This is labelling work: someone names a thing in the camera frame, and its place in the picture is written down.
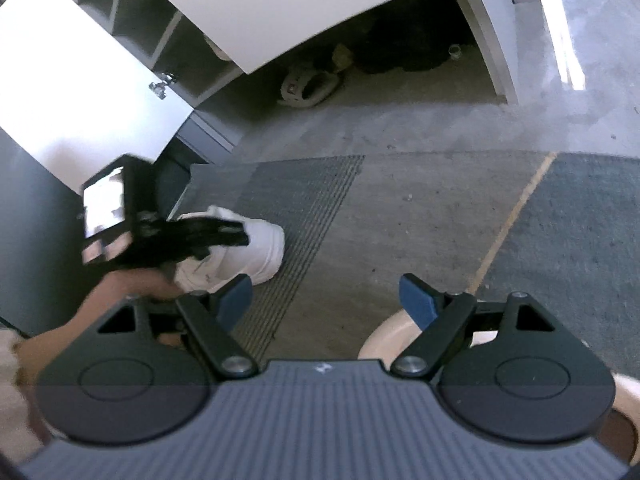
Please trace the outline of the person's left hand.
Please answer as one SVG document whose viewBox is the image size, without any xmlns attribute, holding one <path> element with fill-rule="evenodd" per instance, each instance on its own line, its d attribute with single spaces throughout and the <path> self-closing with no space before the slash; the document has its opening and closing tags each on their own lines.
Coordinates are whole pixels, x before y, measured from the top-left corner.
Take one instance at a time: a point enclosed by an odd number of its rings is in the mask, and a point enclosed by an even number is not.
<svg viewBox="0 0 640 480">
<path fill-rule="evenodd" d="M 151 297 L 160 301 L 178 298 L 183 290 L 154 269 L 118 270 L 107 273 L 89 292 L 69 326 L 85 330 L 104 313 L 129 297 Z"/>
</svg>

